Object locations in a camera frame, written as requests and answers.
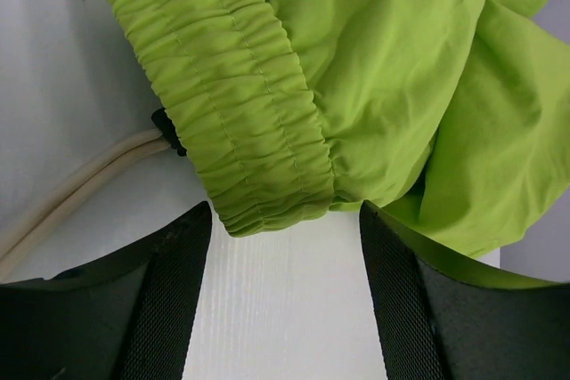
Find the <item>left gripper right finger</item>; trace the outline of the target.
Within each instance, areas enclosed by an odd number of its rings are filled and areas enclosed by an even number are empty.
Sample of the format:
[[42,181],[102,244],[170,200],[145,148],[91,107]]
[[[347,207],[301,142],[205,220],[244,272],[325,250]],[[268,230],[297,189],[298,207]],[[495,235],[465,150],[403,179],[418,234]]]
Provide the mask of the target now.
[[481,263],[368,202],[359,223],[389,378],[568,378],[566,283]]

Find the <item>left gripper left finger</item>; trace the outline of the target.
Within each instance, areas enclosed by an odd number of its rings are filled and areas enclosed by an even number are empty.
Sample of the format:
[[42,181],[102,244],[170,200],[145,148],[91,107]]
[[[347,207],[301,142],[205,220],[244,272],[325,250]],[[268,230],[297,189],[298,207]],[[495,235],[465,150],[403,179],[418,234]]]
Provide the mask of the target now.
[[2,285],[2,378],[181,378],[211,232],[203,202],[90,263]]

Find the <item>lime green shorts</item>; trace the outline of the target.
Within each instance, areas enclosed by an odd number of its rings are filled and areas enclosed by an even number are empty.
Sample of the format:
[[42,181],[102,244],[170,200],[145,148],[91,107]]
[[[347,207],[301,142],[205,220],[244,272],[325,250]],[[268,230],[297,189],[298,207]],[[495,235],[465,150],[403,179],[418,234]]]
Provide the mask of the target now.
[[569,47],[548,0],[107,0],[161,109],[4,236],[1,272],[110,177],[173,148],[227,232],[365,202],[464,255],[569,185]]

